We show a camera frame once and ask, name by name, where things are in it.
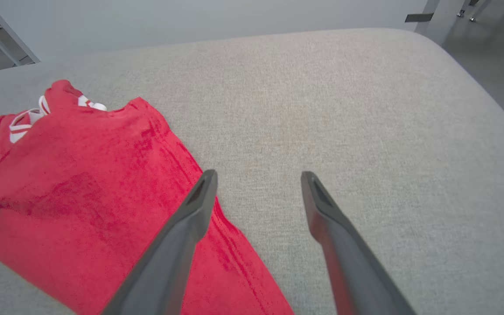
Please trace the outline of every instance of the dark gray rectangular tape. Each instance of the dark gray rectangular tape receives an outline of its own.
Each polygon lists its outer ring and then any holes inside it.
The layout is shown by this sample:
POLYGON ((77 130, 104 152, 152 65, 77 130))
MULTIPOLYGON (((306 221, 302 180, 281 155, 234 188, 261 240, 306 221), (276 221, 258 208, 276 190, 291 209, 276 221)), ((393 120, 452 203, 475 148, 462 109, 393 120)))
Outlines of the dark gray rectangular tape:
POLYGON ((408 14, 405 23, 408 22, 429 22, 434 13, 429 14, 408 14))

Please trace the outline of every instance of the white wall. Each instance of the white wall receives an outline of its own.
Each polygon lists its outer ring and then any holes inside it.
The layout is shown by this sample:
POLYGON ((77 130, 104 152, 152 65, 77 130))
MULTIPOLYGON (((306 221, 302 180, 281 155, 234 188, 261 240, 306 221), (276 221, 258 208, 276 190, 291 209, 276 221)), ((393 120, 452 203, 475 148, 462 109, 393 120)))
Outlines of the white wall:
POLYGON ((402 28, 426 0, 0 0, 0 16, 40 60, 240 36, 402 28))

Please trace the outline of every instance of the red fabric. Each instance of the red fabric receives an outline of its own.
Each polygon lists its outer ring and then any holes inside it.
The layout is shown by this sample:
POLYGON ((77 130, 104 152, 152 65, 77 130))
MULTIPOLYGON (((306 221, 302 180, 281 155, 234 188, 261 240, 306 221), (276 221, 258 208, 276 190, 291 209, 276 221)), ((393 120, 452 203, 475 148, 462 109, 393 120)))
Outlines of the red fabric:
MULTIPOLYGON (((58 81, 45 94, 50 115, 12 146, 0 132, 0 261, 73 311, 96 314, 202 170, 143 99, 104 112, 78 106, 79 95, 58 81)), ((292 314, 217 201, 182 314, 292 314)))

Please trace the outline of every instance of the red towel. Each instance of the red towel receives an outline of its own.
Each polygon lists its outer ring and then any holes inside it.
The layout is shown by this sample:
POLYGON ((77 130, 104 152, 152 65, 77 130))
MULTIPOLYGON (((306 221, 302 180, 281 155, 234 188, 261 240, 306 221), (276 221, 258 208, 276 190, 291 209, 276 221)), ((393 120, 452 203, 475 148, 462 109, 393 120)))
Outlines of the red towel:
MULTIPOLYGON (((60 80, 40 104, 20 121, 0 116, 0 261, 73 311, 97 314, 202 170, 142 98, 106 112, 60 80), (28 126, 18 139, 16 125, 28 126)), ((182 314, 292 314, 218 201, 182 314)))

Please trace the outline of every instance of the red cloth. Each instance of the red cloth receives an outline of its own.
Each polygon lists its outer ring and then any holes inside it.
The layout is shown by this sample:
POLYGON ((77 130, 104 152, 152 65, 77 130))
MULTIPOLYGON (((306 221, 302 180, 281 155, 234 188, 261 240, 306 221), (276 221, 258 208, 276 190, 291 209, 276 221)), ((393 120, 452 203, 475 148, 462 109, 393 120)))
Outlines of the red cloth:
MULTIPOLYGON (((0 116, 0 261, 73 311, 100 313, 202 170, 142 98, 104 112, 61 80, 13 145, 0 116)), ((292 314, 215 202, 182 314, 292 314)))

